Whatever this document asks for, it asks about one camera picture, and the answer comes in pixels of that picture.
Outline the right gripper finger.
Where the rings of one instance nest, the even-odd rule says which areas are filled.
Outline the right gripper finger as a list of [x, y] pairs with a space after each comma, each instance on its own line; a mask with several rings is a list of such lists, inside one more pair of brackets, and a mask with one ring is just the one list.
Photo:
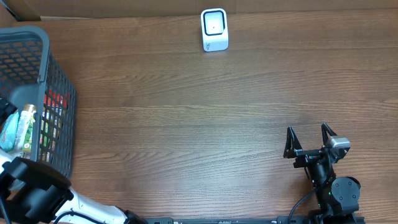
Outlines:
[[325, 145], [329, 137], [336, 136], [336, 133], [329, 127], [327, 123], [321, 125], [323, 144]]
[[299, 156], [302, 153], [302, 146], [291, 126], [287, 128], [286, 144], [284, 149], [285, 156]]

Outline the orange spaghetti packet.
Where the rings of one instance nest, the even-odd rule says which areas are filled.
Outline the orange spaghetti packet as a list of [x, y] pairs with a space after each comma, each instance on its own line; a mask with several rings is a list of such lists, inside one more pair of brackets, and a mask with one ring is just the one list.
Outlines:
[[40, 123], [40, 160], [51, 162], [53, 152], [57, 146], [56, 139], [60, 138], [63, 127], [61, 116], [65, 115], [68, 102], [64, 101], [63, 95], [49, 90], [44, 97], [44, 108]]

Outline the white tube gold cap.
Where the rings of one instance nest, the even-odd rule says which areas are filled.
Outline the white tube gold cap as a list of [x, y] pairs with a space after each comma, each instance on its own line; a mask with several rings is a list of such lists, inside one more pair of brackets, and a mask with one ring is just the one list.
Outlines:
[[37, 107], [32, 104], [26, 104], [19, 116], [16, 140], [14, 149], [16, 151], [30, 152], [32, 147], [32, 133], [35, 123], [35, 113]]

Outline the teal snack packet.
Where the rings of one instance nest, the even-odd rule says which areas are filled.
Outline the teal snack packet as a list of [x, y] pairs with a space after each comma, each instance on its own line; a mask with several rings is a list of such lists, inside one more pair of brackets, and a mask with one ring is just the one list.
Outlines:
[[13, 150], [19, 123], [19, 113], [15, 111], [6, 120], [1, 131], [1, 149], [4, 152]]

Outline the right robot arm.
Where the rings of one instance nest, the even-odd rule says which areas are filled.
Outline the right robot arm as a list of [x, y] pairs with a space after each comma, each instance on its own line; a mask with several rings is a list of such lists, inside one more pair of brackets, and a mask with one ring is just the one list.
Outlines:
[[[359, 210], [360, 182], [354, 177], [337, 177], [333, 169], [333, 164], [347, 155], [351, 143], [327, 123], [321, 125], [321, 131], [322, 147], [304, 150], [293, 127], [287, 128], [283, 157], [295, 159], [294, 167], [304, 169], [312, 190], [293, 206], [284, 223], [365, 223], [364, 217], [355, 214]], [[309, 211], [306, 217], [295, 216], [298, 206], [312, 195], [317, 198], [318, 209]]]

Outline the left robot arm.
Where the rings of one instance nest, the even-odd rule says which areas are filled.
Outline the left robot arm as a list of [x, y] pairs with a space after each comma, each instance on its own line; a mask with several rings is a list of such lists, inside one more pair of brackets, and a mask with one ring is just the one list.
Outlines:
[[4, 151], [1, 219], [6, 223], [146, 223], [129, 210], [79, 194], [57, 170]]

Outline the white barcode scanner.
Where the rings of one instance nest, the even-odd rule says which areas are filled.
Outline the white barcode scanner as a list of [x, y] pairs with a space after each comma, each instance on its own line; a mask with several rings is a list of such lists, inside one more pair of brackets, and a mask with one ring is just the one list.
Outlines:
[[201, 12], [203, 50], [217, 52], [229, 47], [227, 13], [222, 8], [205, 9]]

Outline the grey plastic shopping basket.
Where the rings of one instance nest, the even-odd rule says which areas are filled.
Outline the grey plastic shopping basket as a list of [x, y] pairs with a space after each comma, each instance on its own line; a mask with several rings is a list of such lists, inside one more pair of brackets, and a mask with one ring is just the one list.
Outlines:
[[36, 26], [1, 29], [1, 98], [36, 107], [30, 159], [72, 174], [76, 90]]

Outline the brown cardboard backdrop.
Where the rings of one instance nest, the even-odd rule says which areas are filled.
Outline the brown cardboard backdrop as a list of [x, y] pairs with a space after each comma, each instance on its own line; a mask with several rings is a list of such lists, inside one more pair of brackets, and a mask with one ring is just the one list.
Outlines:
[[1, 1], [22, 21], [41, 17], [141, 17], [197, 15], [220, 7], [229, 14], [396, 8], [397, 0], [10, 0]]

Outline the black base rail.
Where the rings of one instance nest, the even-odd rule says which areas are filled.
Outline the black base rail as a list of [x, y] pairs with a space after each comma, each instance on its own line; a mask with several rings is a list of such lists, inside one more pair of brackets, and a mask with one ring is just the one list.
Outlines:
[[[173, 218], [145, 218], [148, 224], [288, 224], [288, 216], [278, 216], [277, 218], [243, 218], [243, 219], [173, 219]], [[364, 217], [356, 217], [356, 220], [350, 218], [325, 218], [323, 221], [311, 220], [306, 216], [294, 216], [291, 218], [291, 224], [366, 224]]]

